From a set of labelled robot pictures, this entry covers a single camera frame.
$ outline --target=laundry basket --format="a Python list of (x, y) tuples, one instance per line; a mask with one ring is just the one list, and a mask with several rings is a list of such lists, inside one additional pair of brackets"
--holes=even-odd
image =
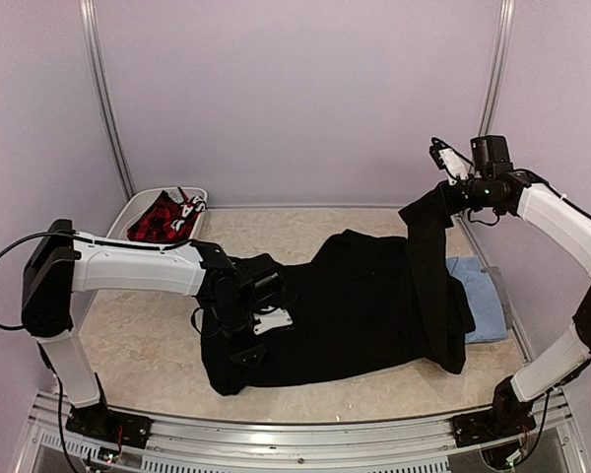
[[(127, 239), (127, 231), (129, 228), (138, 221), (138, 219), (149, 207), (151, 207), (161, 192), (163, 190), (169, 191), (176, 188), (177, 187), (162, 187), (158, 189), (149, 189), (134, 195), (131, 200), (127, 202), (127, 205), (125, 205), (125, 208), (122, 209), (122, 212), (111, 226), (111, 229), (107, 233), (107, 237), (114, 239)], [(200, 187), (182, 187), (182, 189), (188, 198), (198, 195), (204, 199), (206, 204), (208, 204), (208, 192), (206, 192), (204, 189)], [(191, 238), (196, 238), (201, 232), (201, 227), (204, 224), (206, 212), (207, 211), (202, 212), (197, 217), (195, 226), (193, 227), (192, 233), (190, 234)]]

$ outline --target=black and white cloth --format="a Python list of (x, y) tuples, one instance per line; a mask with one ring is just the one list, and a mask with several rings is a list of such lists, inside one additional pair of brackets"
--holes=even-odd
[(311, 262), (288, 266), (298, 297), (294, 324), (260, 335), (260, 367), (230, 361), (217, 322), (205, 317), (202, 361), (213, 388), (290, 386), (341, 379), (427, 358), (459, 373), (465, 334), (475, 329), (462, 284), (445, 265), (448, 209), (437, 190), (399, 213), (407, 238), (346, 230), (328, 238)]

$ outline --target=beige table surface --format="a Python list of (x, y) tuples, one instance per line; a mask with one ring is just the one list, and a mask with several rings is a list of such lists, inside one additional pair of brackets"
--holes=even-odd
[[(212, 210), (201, 238), (229, 255), (269, 252), (303, 263), (344, 229), (373, 236), (406, 234), (388, 209)], [(448, 256), (471, 256), (459, 229), (448, 231)], [(81, 338), (110, 404), (163, 414), (245, 422), (345, 422), (413, 417), (492, 400), (494, 386), (523, 366), (516, 342), (467, 346), (460, 375), (418, 360), (340, 381), (297, 387), (246, 387), (236, 396), (212, 390), (189, 324), (192, 298), (166, 293), (99, 291)]]

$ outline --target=folded blue cloth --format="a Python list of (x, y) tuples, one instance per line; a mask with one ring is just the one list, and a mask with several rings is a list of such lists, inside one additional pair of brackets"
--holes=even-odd
[(475, 319), (475, 331), (466, 334), (466, 343), (504, 340), (508, 336), (505, 316), (493, 280), (482, 272), (480, 258), (449, 258), (449, 274), (464, 285), (469, 307)]

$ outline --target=plaid shirt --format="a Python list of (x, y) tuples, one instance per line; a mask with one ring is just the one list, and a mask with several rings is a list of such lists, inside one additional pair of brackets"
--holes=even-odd
[(206, 210), (206, 202), (199, 196), (188, 199), (178, 187), (184, 202), (177, 203), (162, 191), (158, 199), (127, 231), (132, 241), (177, 243), (190, 238), (199, 214)]

